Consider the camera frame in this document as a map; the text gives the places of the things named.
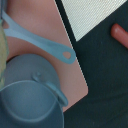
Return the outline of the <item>pale green gripper finger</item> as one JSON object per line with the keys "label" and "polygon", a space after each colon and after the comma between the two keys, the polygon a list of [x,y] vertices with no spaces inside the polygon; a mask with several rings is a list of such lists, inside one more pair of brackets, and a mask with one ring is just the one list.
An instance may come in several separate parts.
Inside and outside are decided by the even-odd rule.
{"label": "pale green gripper finger", "polygon": [[6,60],[9,54],[7,39],[0,20],[0,89],[4,87],[4,71],[6,69]]}

